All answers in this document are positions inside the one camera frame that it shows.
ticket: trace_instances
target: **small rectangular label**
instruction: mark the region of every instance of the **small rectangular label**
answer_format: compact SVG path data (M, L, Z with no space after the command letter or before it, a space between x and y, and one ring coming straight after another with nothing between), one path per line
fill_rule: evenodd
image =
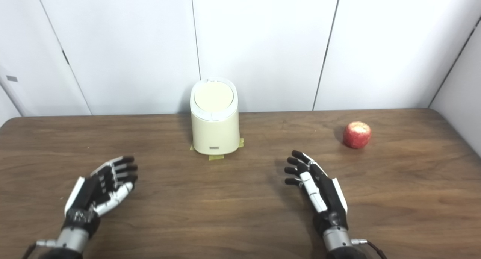
M18 79L17 79L16 76L9 76L9 75L7 75L7 80L13 81L13 82L18 82Z

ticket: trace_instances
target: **connector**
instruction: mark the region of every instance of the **connector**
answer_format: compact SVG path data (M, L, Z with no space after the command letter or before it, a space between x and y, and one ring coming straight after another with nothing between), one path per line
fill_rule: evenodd
M351 243L353 245L367 244L368 240L363 238L354 238L354 239L351 239Z
M38 247L55 247L57 245L57 240L55 239L50 239L50 240L38 240L36 242L36 245Z

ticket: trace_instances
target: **apple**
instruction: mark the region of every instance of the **apple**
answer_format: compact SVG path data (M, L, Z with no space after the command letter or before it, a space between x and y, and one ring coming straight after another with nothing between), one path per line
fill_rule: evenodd
M350 148L363 148L371 138L371 127L363 122L352 122L344 129L343 140Z

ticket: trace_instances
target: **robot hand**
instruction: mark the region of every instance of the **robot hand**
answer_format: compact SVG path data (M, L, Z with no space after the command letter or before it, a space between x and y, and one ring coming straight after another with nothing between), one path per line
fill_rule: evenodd
M354 248L354 245L369 244L386 259L381 250L366 239L350 239L347 234L347 203L336 178L331 179L326 172L305 153L292 151L287 162L296 167L285 167L284 171L295 175L287 178L287 185L299 186L306 191L316 214L314 227L324 239L328 259L366 259L366 255Z
M65 215L70 208L81 208L101 217L118 206L137 180L137 165L132 162L134 157L121 156L102 164L87 179L79 177L65 204Z
M22 258L27 259L35 247L51 247L41 259L82 259L100 217L134 189L137 165L132 162L134 157L121 156L98 167L90 177L79 177L65 205L65 221L58 239L37 241Z

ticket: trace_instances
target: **wooden table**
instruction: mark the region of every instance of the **wooden table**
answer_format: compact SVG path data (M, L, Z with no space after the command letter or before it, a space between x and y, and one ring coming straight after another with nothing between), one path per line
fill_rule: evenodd
M373 129L361 150L340 143L354 120ZM481 162L435 111L246 113L240 128L245 147L209 161L189 150L189 115L10 120L0 129L0 257L56 238L77 177L133 154L136 190L103 217L85 258L322 259L310 202L283 184L292 149L338 177L350 236L389 259L481 257Z

